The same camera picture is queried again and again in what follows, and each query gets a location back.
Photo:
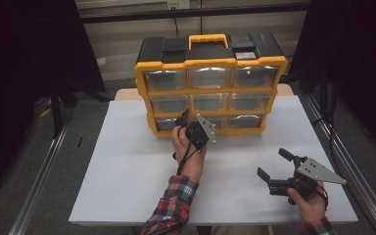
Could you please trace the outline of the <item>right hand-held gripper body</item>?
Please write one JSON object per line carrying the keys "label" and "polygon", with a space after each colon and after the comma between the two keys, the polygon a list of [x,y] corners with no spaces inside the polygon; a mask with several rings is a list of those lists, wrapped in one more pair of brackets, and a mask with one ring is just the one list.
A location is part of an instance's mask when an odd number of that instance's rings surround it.
{"label": "right hand-held gripper body", "polygon": [[292,177],[286,180],[271,179],[267,176],[270,195],[288,196],[287,190],[294,188],[305,199],[311,198],[316,192],[319,181],[345,185],[347,180],[328,169],[313,158],[293,157],[289,161],[295,165]]}

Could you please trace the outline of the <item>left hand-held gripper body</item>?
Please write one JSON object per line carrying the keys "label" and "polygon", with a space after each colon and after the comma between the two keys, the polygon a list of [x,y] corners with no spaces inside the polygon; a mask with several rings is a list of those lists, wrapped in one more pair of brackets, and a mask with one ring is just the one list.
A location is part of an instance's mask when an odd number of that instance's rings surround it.
{"label": "left hand-held gripper body", "polygon": [[175,124],[186,128],[185,135],[189,139],[189,142],[194,145],[197,150],[201,150],[209,141],[212,143],[216,142],[215,125],[206,120],[204,117],[196,116],[196,119],[189,122],[188,126],[183,126],[182,118],[178,117]]}

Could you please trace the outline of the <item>yellow black drawer organizer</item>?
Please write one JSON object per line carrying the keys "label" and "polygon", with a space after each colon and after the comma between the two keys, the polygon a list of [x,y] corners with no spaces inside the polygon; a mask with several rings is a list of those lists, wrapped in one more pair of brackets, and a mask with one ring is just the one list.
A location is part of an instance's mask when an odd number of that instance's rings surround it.
{"label": "yellow black drawer organizer", "polygon": [[[147,110],[147,91],[142,80],[144,71],[191,70],[203,67],[276,66],[278,68],[275,86],[277,95],[277,85],[285,73],[287,65],[286,57],[270,32],[254,32],[237,36],[229,34],[189,35],[173,39],[147,37],[142,42],[135,64],[135,83]],[[170,131],[165,134],[156,134],[152,128],[151,130],[158,137],[170,134]],[[215,131],[221,135],[261,133],[224,134]]]}

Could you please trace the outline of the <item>person's left hand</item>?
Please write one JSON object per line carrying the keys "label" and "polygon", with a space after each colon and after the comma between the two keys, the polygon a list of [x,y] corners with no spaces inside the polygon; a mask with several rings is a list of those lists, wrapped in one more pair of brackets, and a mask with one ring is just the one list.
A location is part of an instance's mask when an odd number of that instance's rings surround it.
{"label": "person's left hand", "polygon": [[201,150],[196,150],[194,146],[190,146],[186,128],[180,125],[175,126],[172,130],[172,146],[179,164],[184,156],[187,156],[187,160],[180,170],[181,174],[200,181],[204,171],[207,147],[204,146]]}

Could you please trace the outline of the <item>person's right hand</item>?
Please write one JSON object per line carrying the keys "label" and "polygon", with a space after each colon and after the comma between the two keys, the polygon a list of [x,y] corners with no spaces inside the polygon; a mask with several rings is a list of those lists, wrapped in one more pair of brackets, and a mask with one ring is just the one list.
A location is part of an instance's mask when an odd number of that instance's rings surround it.
{"label": "person's right hand", "polygon": [[317,192],[311,199],[304,199],[294,188],[289,188],[287,192],[299,208],[301,223],[311,223],[325,216],[326,201],[322,197],[324,194],[322,181],[317,183]]}

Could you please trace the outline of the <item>grid of clear drawers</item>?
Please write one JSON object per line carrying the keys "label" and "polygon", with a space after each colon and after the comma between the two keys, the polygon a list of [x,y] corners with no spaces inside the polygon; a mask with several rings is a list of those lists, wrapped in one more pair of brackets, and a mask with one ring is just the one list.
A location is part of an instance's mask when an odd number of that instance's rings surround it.
{"label": "grid of clear drawers", "polygon": [[189,109],[196,115],[225,117],[219,133],[262,132],[276,96],[276,66],[203,67],[150,70],[142,73],[147,91],[148,123],[156,134],[156,118],[175,118]]}

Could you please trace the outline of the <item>black horizontal bar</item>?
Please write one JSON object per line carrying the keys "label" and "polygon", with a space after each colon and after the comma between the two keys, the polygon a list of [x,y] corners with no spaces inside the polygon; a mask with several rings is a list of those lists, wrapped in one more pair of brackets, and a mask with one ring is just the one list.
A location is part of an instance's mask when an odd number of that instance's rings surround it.
{"label": "black horizontal bar", "polygon": [[100,24],[114,22],[131,22],[146,20],[163,20],[178,18],[212,17],[226,15],[246,15],[306,11],[310,3],[288,3],[275,5],[255,5],[245,7],[200,8],[189,10],[163,10],[153,12],[126,13],[126,14],[99,14],[80,17],[83,24]]}

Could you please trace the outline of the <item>black curtain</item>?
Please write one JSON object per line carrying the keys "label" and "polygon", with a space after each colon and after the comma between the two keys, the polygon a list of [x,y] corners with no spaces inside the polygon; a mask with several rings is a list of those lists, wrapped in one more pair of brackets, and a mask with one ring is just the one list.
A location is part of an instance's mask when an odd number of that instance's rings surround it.
{"label": "black curtain", "polygon": [[76,104],[106,90],[75,0],[0,0],[0,176],[41,97]]}
{"label": "black curtain", "polygon": [[309,0],[286,80],[333,83],[376,137],[376,0]]}

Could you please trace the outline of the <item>yellow floor object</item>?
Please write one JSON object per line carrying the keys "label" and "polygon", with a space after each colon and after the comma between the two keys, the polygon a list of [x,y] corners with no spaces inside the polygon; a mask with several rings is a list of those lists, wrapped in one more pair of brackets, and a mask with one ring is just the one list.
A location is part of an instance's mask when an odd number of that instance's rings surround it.
{"label": "yellow floor object", "polygon": [[45,118],[50,113],[51,107],[52,107],[52,101],[49,100],[47,104],[45,105],[44,110],[42,112],[39,112],[39,116],[41,118]]}

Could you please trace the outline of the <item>metal floor rail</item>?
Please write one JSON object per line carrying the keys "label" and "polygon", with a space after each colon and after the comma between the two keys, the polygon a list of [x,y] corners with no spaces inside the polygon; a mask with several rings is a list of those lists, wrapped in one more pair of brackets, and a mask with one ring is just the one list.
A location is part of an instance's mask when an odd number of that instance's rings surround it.
{"label": "metal floor rail", "polygon": [[21,207],[8,235],[24,235],[28,229],[42,195],[48,175],[63,145],[67,130],[68,127],[64,126],[52,140],[50,148],[44,158],[44,162],[34,179],[23,206]]}
{"label": "metal floor rail", "polygon": [[352,184],[359,193],[362,201],[366,204],[369,212],[376,222],[376,193],[368,184],[365,177],[357,167],[351,154],[345,147],[339,135],[333,128],[333,125],[326,122],[321,114],[320,105],[313,96],[303,96],[302,100],[308,105],[310,112],[318,119],[318,125],[328,138],[330,153],[333,159],[338,159],[348,173]]}

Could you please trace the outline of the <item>white wall outlet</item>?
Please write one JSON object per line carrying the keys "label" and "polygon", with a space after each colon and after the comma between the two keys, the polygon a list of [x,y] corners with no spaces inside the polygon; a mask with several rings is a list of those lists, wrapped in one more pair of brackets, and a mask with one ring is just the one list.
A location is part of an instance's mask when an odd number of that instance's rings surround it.
{"label": "white wall outlet", "polygon": [[190,9],[190,0],[167,0],[167,8],[169,10]]}

